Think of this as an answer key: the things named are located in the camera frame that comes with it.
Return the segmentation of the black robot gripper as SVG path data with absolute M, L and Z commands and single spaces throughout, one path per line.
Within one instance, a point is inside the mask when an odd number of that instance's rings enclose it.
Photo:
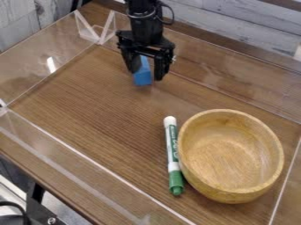
M 154 79 L 161 81 L 170 71 L 176 44 L 164 36 L 164 26 L 170 25 L 161 11 L 128 12 L 130 30 L 118 30 L 118 48 L 132 73 L 141 68 L 141 55 L 154 59 Z

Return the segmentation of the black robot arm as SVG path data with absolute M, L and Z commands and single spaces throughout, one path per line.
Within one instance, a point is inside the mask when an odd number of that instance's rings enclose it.
M 154 80 L 161 81 L 170 72 L 176 44 L 164 36 L 164 26 L 174 21 L 164 20 L 162 8 L 172 10 L 161 0 L 125 0 L 130 30 L 118 30 L 118 48 L 128 70 L 134 73 L 141 66 L 141 56 L 154 60 Z

